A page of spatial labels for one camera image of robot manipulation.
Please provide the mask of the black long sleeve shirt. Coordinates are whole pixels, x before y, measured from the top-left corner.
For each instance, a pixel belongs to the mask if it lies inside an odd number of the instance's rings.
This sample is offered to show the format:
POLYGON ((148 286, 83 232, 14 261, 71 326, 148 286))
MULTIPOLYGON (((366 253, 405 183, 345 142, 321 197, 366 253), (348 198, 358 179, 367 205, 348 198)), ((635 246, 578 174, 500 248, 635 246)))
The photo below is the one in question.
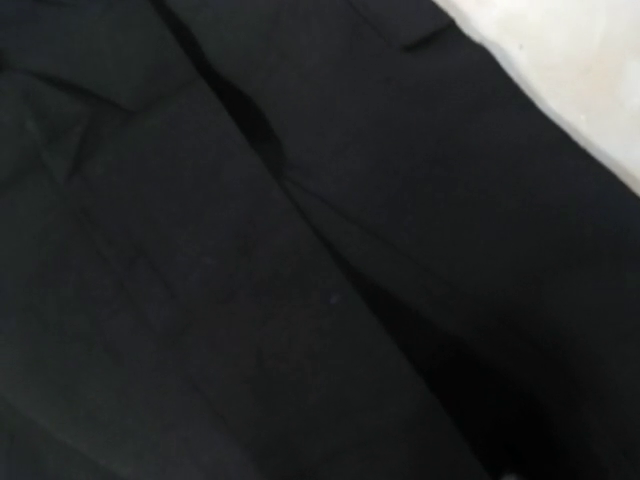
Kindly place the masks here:
POLYGON ((639 200, 430 1, 5 1, 1 475, 635 479, 639 200))

